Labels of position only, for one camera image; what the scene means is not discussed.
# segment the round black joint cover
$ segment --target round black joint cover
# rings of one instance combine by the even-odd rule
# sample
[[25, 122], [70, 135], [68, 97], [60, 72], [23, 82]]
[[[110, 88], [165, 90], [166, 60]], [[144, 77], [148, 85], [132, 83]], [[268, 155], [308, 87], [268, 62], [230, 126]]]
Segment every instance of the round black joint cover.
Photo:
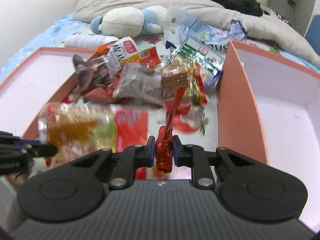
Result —
[[296, 177], [269, 166], [253, 165], [232, 171], [222, 183], [219, 197], [236, 215], [277, 222], [298, 218], [308, 193]]
[[17, 200], [28, 216], [46, 222], [76, 220], [95, 210], [104, 199], [101, 182], [82, 169], [44, 172], [28, 179]]

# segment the gray comforter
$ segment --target gray comforter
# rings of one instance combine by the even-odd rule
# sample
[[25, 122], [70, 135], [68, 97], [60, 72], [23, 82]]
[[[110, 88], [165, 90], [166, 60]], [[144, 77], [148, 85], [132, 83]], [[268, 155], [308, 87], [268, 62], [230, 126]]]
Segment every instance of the gray comforter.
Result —
[[240, 19], [249, 37], [274, 41], [281, 49], [307, 60], [320, 69], [320, 57], [307, 40], [286, 23], [267, 15], [256, 17], [228, 10], [211, 0], [79, 0], [73, 18], [91, 22], [96, 16], [102, 16], [114, 8], [132, 6], [143, 9], [153, 5], [161, 5], [167, 9], [174, 5], [222, 30], [229, 28], [230, 20]]

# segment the plush head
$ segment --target plush head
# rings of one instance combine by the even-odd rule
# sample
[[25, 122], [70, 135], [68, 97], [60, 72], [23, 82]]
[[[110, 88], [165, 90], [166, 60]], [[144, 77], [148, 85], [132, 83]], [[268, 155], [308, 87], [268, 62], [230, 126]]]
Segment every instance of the plush head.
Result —
[[105, 16], [96, 17], [91, 22], [95, 34], [123, 38], [138, 36], [144, 25], [142, 11], [133, 7], [122, 7], [109, 11]]

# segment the barcode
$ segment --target barcode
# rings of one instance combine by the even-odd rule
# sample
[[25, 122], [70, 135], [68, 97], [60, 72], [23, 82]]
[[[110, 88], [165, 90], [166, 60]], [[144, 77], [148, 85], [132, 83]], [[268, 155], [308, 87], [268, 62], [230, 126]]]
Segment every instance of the barcode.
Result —
[[141, 59], [144, 59], [144, 58], [149, 57], [149, 56], [150, 56], [149, 50], [146, 50], [146, 51], [140, 53], [140, 58]]

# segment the gray ribbed surface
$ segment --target gray ribbed surface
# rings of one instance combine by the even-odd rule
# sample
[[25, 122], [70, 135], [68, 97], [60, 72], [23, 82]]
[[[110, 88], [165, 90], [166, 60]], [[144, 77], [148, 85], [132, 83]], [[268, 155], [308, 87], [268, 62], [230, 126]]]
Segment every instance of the gray ribbed surface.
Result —
[[299, 221], [261, 225], [229, 213], [212, 191], [197, 190], [187, 180], [137, 180], [113, 191], [89, 216], [65, 223], [27, 220], [12, 236], [17, 240], [307, 240], [313, 233]]

